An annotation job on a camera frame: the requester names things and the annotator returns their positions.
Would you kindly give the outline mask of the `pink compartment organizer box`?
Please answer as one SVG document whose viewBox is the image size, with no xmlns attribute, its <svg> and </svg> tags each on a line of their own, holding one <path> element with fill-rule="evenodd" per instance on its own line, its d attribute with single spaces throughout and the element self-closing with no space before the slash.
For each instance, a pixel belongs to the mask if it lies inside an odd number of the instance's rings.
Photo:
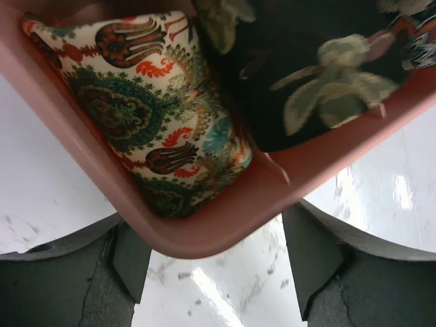
<svg viewBox="0 0 436 327">
<path fill-rule="evenodd" d="M 142 1 L 2 1 L 1 75 L 40 118 L 122 218 L 155 250 L 180 259 L 221 253 L 299 201 L 339 170 L 435 104 L 435 69 L 418 69 L 386 102 L 384 119 L 362 116 L 345 127 L 249 167 L 218 198 L 186 220 L 159 219 L 146 207 L 119 161 L 102 142 L 55 72 L 23 33 L 22 15 L 51 22 L 138 13 Z"/>
</svg>

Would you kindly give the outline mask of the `dark floral patterned tie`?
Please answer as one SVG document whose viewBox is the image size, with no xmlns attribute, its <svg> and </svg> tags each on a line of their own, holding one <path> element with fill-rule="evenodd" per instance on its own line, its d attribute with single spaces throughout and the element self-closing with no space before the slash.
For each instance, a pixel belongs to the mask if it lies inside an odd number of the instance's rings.
<svg viewBox="0 0 436 327">
<path fill-rule="evenodd" d="M 432 0 L 381 0 L 379 11 L 396 35 L 406 70 L 435 65 L 435 2 Z"/>
</svg>

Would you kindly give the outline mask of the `black rolled tie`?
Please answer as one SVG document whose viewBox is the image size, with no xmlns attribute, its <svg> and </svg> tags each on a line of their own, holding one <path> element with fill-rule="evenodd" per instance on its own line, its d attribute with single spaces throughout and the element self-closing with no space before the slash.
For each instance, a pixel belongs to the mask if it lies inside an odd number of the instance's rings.
<svg viewBox="0 0 436 327">
<path fill-rule="evenodd" d="M 374 1 L 194 1 L 257 147 L 282 151 L 380 105 L 408 77 Z"/>
</svg>

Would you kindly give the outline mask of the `beige floral rolled tie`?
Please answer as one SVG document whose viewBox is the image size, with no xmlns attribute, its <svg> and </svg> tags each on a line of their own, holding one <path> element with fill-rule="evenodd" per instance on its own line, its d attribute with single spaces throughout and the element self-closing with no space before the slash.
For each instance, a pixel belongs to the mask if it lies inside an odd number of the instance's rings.
<svg viewBox="0 0 436 327">
<path fill-rule="evenodd" d="M 156 215 L 194 214 L 250 164 L 249 143 L 223 105 L 183 12 L 75 27 L 28 13 L 22 29 Z"/>
</svg>

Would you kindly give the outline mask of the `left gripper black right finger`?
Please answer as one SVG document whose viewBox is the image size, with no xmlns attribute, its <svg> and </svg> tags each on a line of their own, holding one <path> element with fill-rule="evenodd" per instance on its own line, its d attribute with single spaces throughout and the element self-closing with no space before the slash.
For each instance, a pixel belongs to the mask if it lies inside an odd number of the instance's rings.
<svg viewBox="0 0 436 327">
<path fill-rule="evenodd" d="M 435 325 L 435 253 L 364 232 L 305 200 L 281 216 L 308 326 Z"/>
</svg>

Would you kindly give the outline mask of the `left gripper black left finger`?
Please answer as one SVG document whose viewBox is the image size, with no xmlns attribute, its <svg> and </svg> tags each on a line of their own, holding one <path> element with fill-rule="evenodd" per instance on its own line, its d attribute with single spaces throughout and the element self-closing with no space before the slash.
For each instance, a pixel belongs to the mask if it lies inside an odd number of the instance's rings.
<svg viewBox="0 0 436 327">
<path fill-rule="evenodd" d="M 1 255 L 2 326 L 131 326 L 151 248 L 113 214 Z"/>
</svg>

